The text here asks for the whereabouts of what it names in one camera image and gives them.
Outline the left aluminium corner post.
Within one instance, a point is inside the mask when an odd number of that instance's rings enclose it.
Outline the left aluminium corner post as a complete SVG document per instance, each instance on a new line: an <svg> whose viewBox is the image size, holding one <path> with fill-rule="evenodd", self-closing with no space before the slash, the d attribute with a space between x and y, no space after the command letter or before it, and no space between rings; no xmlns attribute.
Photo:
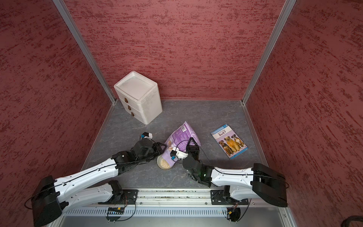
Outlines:
<svg viewBox="0 0 363 227"><path fill-rule="evenodd" d="M87 62L89 63L91 69L93 70L94 74L96 75L97 79L99 80L101 86L103 87L104 91L106 92L107 96L109 97L112 105L114 106L117 102L117 98L113 94L112 90L110 89L109 85L107 84L100 68L98 67L90 49L88 48L81 32L77 28L75 21L73 20L66 4L62 0L53 0L58 12L60 13L63 21L66 23L69 31L71 32L72 36L76 40L80 50L82 51L83 55L85 56Z"/></svg>

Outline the purple oats bag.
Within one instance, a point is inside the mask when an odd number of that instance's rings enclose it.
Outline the purple oats bag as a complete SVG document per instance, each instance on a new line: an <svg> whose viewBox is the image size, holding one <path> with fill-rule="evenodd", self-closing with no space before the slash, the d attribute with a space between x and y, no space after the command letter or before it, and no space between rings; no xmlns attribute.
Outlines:
<svg viewBox="0 0 363 227"><path fill-rule="evenodd" d="M180 151L185 152L187 143L191 137L194 138L198 145L201 145L196 132L187 122L184 122L169 136L166 141L167 148L161 157L168 163L170 167L173 167L175 164L175 162L172 160L172 157L170 156L172 149L177 147Z"/></svg>

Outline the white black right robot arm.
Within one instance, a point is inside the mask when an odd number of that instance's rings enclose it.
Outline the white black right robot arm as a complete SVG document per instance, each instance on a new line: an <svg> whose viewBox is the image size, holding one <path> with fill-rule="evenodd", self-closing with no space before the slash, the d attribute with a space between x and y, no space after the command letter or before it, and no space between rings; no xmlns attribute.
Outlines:
<svg viewBox="0 0 363 227"><path fill-rule="evenodd" d="M270 205L287 207L285 176L261 163L247 169L222 169L204 165L199 159L200 146L190 138L185 151L173 148L173 160L182 161L182 166L196 182L224 189L211 196L212 202L239 204L248 199L261 198Z"/></svg>

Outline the Why Do Dogs Bark book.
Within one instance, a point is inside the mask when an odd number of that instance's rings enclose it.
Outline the Why Do Dogs Bark book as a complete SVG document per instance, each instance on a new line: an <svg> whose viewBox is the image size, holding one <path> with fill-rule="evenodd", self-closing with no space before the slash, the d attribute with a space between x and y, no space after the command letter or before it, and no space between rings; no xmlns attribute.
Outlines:
<svg viewBox="0 0 363 227"><path fill-rule="evenodd" d="M236 158L248 149L247 145L228 124L224 124L212 131L211 135L229 159Z"/></svg>

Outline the green patterned breakfast bowl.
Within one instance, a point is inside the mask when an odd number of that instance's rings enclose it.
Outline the green patterned breakfast bowl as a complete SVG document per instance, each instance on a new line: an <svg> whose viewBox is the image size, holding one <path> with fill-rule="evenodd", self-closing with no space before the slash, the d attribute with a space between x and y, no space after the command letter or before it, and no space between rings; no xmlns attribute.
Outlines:
<svg viewBox="0 0 363 227"><path fill-rule="evenodd" d="M157 158L157 165L162 170L171 169L178 161L178 158L172 158L170 155L163 156L160 155Z"/></svg>

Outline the white three-drawer storage box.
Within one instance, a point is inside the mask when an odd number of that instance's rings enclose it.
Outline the white three-drawer storage box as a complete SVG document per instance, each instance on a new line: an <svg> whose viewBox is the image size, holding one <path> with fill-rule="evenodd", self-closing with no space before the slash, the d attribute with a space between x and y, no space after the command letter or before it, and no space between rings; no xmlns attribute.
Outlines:
<svg viewBox="0 0 363 227"><path fill-rule="evenodd" d="M132 71L114 85L124 109L145 125L163 111L158 84Z"/></svg>

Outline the aluminium corner post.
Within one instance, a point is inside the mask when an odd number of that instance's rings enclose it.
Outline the aluminium corner post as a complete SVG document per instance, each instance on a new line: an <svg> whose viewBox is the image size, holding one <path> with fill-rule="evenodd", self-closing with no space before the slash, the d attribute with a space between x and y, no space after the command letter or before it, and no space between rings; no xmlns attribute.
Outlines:
<svg viewBox="0 0 363 227"><path fill-rule="evenodd" d="M112 90L110 89L109 85L107 84L100 68L98 67L90 49L88 48L81 32L77 28L75 21L73 20L66 4L62 0L53 0L58 12L60 13L63 21L66 23L69 31L71 32L72 36L76 40L80 50L82 51L83 55L85 56L87 62L89 63L91 69L93 70L94 74L96 75L97 79L99 80L101 86L103 87L104 91L106 92L107 96L109 97L112 105L114 106L117 102L117 98L113 94Z"/></svg>
<svg viewBox="0 0 363 227"><path fill-rule="evenodd" d="M275 47L275 44L276 44L276 42L277 42L277 40L278 40L278 38L279 38L285 24L287 22L287 19L288 19L289 15L290 15L295 3L296 3L296 0L286 0L285 1L284 5L283 5L283 8L282 8L282 10L280 12L280 15L279 15L279 17L278 17L278 19L276 21L276 24L275 24L275 26L274 26L274 28L273 28L273 30L271 32L269 40L268 40L268 42L266 44L264 52L263 52L263 54L261 56L261 59L260 59L258 65L256 67L256 70L255 70L255 72L254 72L254 74L252 76L252 79L251 79L251 81L250 81L250 83L248 85L248 88L247 88L247 90L246 90L246 92L245 92L245 94L244 94L244 96L242 98L242 105L243 106L245 106L247 104L247 101L248 101L248 99L249 99L249 97L250 97L250 95L251 95L251 93L252 93L252 91L253 91L253 89L254 89L254 87L255 87L255 85L256 85L256 83L257 83L257 81L258 81L258 79L259 79L259 77L260 77L260 75L262 73L262 71L263 71L263 69L264 69L265 64L268 61L269 56L271 55L271 53L272 53L272 51L273 51L273 49Z"/></svg>

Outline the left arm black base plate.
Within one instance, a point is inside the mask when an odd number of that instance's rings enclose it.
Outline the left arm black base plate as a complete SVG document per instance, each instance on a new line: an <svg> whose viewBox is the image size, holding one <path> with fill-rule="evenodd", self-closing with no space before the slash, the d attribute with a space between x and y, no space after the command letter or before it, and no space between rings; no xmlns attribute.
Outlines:
<svg viewBox="0 0 363 227"><path fill-rule="evenodd" d="M138 190L130 189L130 190L123 190L122 193L117 193L113 195L108 201L106 202L99 202L98 204L102 205L135 205L136 200L138 198Z"/></svg>

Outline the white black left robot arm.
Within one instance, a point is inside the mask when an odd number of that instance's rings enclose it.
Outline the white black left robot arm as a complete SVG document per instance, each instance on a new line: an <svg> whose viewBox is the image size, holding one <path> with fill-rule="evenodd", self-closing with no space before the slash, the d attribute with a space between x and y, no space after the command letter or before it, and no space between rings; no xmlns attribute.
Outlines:
<svg viewBox="0 0 363 227"><path fill-rule="evenodd" d="M96 166L57 179L52 176L41 179L30 198L34 226L50 224L65 212L85 205L126 201L117 181L111 180L98 187L95 185L154 160L166 148L167 145L151 138L142 138L131 150L120 151Z"/></svg>

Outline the right aluminium corner post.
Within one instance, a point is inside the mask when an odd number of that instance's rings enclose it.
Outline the right aluminium corner post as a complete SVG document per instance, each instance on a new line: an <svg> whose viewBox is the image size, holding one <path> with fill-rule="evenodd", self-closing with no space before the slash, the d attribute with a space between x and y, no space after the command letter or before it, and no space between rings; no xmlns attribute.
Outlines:
<svg viewBox="0 0 363 227"><path fill-rule="evenodd" d="M246 90L246 92L245 92L245 94L244 94L244 96L242 98L242 105L243 106L245 106L247 104L247 101L248 101L248 99L249 99L249 97L250 97L250 95L251 95L251 93L252 93L252 91L253 91L253 89L254 89L254 87L255 87L255 85L256 85L256 83L257 83L257 81L258 81L258 79L259 79L259 77L260 77L260 75L262 73L262 71L263 71L263 69L264 69L265 64L268 61L269 56L271 55L271 53L272 53L272 51L273 51L273 49L275 47L275 44L276 44L276 42L277 42L277 40L278 40L278 38L279 38L285 24L287 22L287 19L288 19L289 15L290 15L295 3L296 3L296 0L286 0L285 1L284 5L283 5L283 8L282 8L282 10L280 12L280 15L279 15L279 17L278 17L278 19L276 21L276 24L275 24L275 26L274 26L274 28L273 28L273 30L271 32L269 40L268 40L268 42L266 44L264 52L263 52L263 54L261 56L261 59L260 59L258 65L256 67L256 70L255 70L255 72L254 72L254 74L252 76L252 79L251 79L251 81L250 81L250 83L248 85L248 88L247 88L247 90Z"/></svg>

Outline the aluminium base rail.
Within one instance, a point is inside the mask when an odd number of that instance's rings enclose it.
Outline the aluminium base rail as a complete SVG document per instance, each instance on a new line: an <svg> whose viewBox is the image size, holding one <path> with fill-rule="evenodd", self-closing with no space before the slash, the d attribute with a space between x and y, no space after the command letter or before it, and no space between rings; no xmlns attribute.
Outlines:
<svg viewBox="0 0 363 227"><path fill-rule="evenodd" d="M295 227L289 208L262 199L222 201L221 188L140 188L127 205L89 205L68 211L51 227Z"/></svg>

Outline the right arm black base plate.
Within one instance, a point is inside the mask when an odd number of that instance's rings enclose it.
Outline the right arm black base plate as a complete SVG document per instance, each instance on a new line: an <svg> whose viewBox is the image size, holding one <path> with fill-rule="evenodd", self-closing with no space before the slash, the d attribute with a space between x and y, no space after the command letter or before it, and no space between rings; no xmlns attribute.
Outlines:
<svg viewBox="0 0 363 227"><path fill-rule="evenodd" d="M248 199L242 199L240 201L233 199L228 192L224 190L211 190L211 203L212 205L248 205Z"/></svg>

